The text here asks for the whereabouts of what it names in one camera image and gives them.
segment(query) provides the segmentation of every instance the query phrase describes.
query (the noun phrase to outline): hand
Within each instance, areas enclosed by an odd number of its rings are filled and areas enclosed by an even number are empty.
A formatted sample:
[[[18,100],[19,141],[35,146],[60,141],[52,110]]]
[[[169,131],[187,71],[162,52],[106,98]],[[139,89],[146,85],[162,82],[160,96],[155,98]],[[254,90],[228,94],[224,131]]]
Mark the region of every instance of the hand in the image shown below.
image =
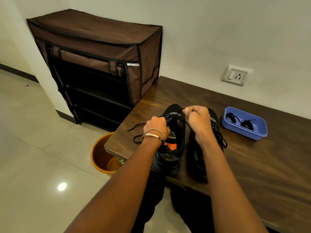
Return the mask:
[[[159,131],[154,130],[154,129],[149,130],[147,132],[147,133],[151,133],[151,134],[154,134],[154,135],[161,137],[163,139],[163,141],[165,141],[169,137],[169,135],[171,134],[171,130],[169,129],[168,126],[166,126],[166,119],[164,117],[153,116],[151,118],[151,120],[148,120],[146,125],[144,126],[144,133],[146,130],[148,130],[150,128],[156,128],[156,129],[159,129],[161,132],[163,132],[165,137],[163,137],[162,133],[160,133]],[[145,136],[144,140],[146,140],[146,139],[147,140],[155,139],[155,140],[160,141],[158,138],[151,137],[151,136]]]
[[[199,105],[189,106],[183,110],[183,113],[190,127],[195,132],[196,141],[201,147],[204,141],[216,140],[211,126],[211,116],[206,107]]]

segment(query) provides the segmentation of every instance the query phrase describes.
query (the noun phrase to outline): switch plate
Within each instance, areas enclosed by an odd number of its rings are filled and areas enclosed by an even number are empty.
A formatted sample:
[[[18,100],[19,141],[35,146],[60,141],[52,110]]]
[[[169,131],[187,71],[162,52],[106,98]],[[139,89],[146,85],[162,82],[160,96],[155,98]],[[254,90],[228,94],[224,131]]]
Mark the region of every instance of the switch plate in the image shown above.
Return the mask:
[[[222,81],[243,86],[252,72],[251,69],[229,65]]]

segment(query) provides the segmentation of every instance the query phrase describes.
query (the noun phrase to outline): orange dustbin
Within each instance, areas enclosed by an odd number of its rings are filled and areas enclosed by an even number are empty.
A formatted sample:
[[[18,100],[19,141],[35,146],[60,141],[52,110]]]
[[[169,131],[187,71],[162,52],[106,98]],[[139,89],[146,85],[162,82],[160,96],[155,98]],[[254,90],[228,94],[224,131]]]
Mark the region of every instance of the orange dustbin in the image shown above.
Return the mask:
[[[114,132],[108,133],[99,138],[93,145],[91,151],[91,161],[93,166],[100,172],[114,174],[120,167],[119,159],[109,154],[105,149],[105,144]]]

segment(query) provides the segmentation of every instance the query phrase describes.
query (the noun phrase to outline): blue plastic tray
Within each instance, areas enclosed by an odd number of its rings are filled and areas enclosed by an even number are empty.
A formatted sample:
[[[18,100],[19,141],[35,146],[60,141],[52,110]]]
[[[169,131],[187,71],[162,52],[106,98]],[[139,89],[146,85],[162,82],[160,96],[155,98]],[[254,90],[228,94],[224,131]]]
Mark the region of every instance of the blue plastic tray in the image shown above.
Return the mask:
[[[236,124],[232,123],[230,119],[226,118],[227,113],[233,113],[240,120],[255,119],[251,121],[251,123],[253,124],[254,131],[247,129],[245,127],[242,127],[240,121],[237,119],[236,119]],[[225,109],[225,114],[222,117],[221,124],[226,129],[229,129],[233,132],[239,133],[243,136],[249,137],[254,140],[259,140],[262,137],[267,136],[268,134],[267,124],[263,118],[247,113],[243,110],[233,108],[233,107],[227,107]]]

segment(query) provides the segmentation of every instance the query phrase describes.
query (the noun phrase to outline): silver bangle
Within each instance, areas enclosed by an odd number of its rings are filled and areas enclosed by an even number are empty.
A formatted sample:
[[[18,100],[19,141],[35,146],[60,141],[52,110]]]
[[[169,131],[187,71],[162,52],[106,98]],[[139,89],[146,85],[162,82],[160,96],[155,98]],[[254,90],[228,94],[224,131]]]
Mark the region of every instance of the silver bangle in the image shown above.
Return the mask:
[[[143,135],[142,135],[142,139],[144,139],[144,136],[153,136],[153,137],[156,137],[156,138],[158,138],[158,139],[161,141],[162,145],[164,144],[164,141],[162,140],[162,138],[159,137],[159,136],[157,136],[157,135],[154,135],[154,134],[151,134],[151,133],[143,134]]]
[[[164,140],[166,140],[166,139],[165,139],[165,135],[163,134],[163,132],[161,132],[159,129],[156,129],[156,128],[149,128],[149,129],[147,129],[147,130],[145,131],[144,134],[146,134],[146,132],[149,131],[149,130],[157,130],[157,131],[159,131],[160,133],[162,133]]]

